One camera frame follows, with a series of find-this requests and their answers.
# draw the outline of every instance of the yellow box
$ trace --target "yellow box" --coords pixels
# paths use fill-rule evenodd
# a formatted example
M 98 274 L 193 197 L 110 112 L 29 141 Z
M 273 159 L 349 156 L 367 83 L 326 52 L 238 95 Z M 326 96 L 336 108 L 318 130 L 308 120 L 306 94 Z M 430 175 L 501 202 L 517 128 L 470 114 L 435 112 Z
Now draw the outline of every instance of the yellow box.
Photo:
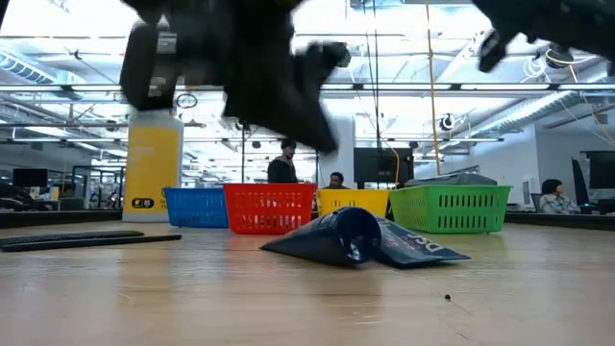
M 357 207 L 385 217 L 389 193 L 389 190 L 319 189 L 318 214 L 326 215 L 340 208 Z

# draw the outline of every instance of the seated person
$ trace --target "seated person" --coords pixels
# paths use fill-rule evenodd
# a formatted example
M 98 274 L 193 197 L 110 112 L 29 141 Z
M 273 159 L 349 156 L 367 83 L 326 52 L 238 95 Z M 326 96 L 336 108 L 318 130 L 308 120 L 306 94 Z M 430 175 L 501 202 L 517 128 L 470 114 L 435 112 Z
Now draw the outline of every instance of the seated person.
M 578 214 L 580 208 L 566 197 L 562 182 L 557 179 L 548 179 L 542 184 L 542 197 L 540 197 L 540 210 L 549 214 Z
M 330 176 L 329 186 L 324 188 L 344 189 L 348 188 L 344 184 L 344 175 L 339 172 L 333 172 Z
M 282 141 L 282 154 L 269 162 L 267 183 L 299 183 L 292 158 L 295 156 L 297 143 L 285 138 Z

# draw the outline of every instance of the table surface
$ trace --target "table surface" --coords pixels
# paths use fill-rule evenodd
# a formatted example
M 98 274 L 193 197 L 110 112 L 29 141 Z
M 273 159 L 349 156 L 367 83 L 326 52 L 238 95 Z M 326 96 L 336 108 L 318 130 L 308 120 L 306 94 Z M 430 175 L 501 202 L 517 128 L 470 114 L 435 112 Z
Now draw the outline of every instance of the table surface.
M 13 345 L 613 345 L 615 233 L 505 225 L 429 235 L 473 259 L 340 269 L 258 250 L 268 236 L 91 223 L 181 241 L 0 253 L 0 334 Z M 445 294 L 452 296 L 447 302 Z

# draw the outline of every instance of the green plastic basket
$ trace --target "green plastic basket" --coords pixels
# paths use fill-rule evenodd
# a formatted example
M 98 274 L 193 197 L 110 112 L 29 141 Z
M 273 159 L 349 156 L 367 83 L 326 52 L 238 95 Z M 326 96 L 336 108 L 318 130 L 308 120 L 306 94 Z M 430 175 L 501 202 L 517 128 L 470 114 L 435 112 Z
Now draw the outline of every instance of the green plastic basket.
M 395 222 L 432 234 L 502 230 L 512 186 L 422 185 L 391 191 Z

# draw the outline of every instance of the woman sitting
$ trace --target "woman sitting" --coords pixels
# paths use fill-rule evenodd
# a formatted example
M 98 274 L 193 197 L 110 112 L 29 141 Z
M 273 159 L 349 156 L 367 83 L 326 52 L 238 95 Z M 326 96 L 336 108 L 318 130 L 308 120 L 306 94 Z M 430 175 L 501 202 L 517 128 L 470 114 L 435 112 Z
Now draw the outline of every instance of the woman sitting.
M 542 184 L 542 197 L 540 197 L 540 210 L 549 214 L 578 214 L 580 208 L 566 197 L 562 182 L 557 179 L 548 179 Z

